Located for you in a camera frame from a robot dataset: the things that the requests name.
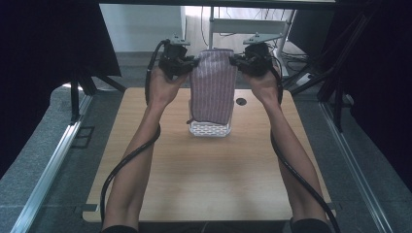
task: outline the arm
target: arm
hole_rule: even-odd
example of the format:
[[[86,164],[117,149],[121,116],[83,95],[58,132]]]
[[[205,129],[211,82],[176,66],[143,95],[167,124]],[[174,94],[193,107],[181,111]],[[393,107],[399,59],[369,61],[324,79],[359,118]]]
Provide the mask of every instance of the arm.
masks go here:
[[[282,108],[278,103],[275,77],[270,72],[267,72],[263,77],[256,78],[244,75],[244,78],[251,85],[253,94],[262,103],[267,112],[271,130],[279,150],[289,161],[290,165],[322,196],[315,168],[286,121]],[[325,212],[318,202],[280,161],[279,167],[292,207],[293,221],[305,218],[316,218],[326,221]]]
[[[170,81],[156,68],[152,71],[150,101],[124,156],[148,142],[155,134],[166,106],[176,97],[186,76]],[[103,229],[125,225],[138,230],[139,214],[149,180],[154,146],[142,151],[116,175],[106,208]]]

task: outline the hand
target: hand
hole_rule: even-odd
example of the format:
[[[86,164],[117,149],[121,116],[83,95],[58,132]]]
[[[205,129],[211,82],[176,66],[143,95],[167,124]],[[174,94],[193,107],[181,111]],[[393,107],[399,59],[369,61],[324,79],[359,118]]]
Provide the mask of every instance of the hand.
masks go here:
[[[160,68],[154,68],[152,70],[149,104],[165,108],[175,99],[181,84],[185,82],[187,76],[188,74],[185,74],[171,81]]]
[[[261,77],[243,74],[243,78],[251,86],[252,93],[264,105],[278,105],[278,87],[275,76],[267,71]]]

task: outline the metal pole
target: metal pole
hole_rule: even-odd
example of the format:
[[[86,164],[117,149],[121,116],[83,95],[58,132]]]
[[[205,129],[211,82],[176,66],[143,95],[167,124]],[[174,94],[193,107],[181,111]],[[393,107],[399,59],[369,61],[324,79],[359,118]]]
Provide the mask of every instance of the metal pole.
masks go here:
[[[210,7],[210,17],[209,17],[209,50],[213,47],[213,21],[214,21],[214,7]]]
[[[286,25],[285,25],[284,31],[282,32],[282,39],[279,43],[279,47],[276,49],[276,57],[278,57],[278,58],[282,57],[282,50],[283,50],[283,47],[285,45],[286,39],[288,38],[289,30],[291,29],[292,21],[293,21],[293,17],[294,17],[295,12],[296,12],[296,10],[292,10],[291,15],[286,20]]]

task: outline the fabric object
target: fabric object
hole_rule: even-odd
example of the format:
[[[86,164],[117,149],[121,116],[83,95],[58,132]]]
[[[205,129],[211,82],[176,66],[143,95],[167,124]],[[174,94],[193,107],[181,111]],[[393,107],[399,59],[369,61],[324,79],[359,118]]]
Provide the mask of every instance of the fabric object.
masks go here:
[[[104,229],[101,233],[139,233],[136,229],[130,226],[114,225]]]
[[[314,218],[298,220],[291,224],[291,229],[292,233],[331,233],[324,221]]]
[[[237,67],[229,63],[233,50],[204,50],[190,73],[191,120],[225,125],[233,112]]]

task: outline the striped cloth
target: striped cloth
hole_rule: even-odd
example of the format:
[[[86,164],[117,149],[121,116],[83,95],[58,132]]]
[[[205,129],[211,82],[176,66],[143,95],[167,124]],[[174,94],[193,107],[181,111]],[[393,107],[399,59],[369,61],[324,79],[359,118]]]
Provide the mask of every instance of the striped cloth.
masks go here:
[[[237,67],[229,63],[233,50],[204,50],[190,73],[191,120],[225,125],[233,112]]]

